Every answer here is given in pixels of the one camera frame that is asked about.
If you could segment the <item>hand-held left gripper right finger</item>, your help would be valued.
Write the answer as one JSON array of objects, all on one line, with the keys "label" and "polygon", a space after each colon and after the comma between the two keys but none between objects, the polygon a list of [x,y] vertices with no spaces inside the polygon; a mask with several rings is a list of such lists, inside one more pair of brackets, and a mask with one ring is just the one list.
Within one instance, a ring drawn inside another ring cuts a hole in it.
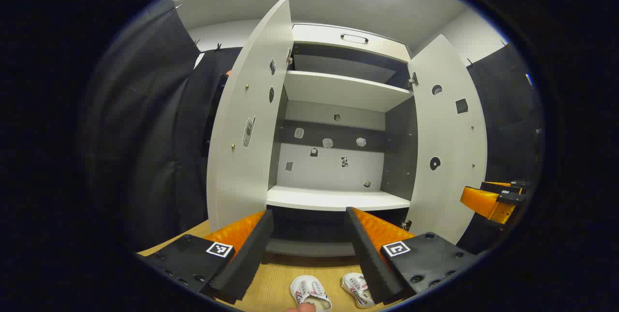
[{"label": "hand-held left gripper right finger", "polygon": [[478,260],[434,232],[412,235],[354,207],[345,213],[354,254],[376,303],[387,305],[434,290]]}]

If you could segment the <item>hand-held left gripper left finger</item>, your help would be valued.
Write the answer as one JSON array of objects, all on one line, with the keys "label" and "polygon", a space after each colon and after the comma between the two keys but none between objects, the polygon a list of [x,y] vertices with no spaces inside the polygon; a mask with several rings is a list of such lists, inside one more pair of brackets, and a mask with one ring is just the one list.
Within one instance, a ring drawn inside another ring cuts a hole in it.
[{"label": "hand-held left gripper left finger", "polygon": [[138,258],[195,294],[234,304],[250,287],[273,230],[273,213],[263,210],[205,237],[182,235]]}]

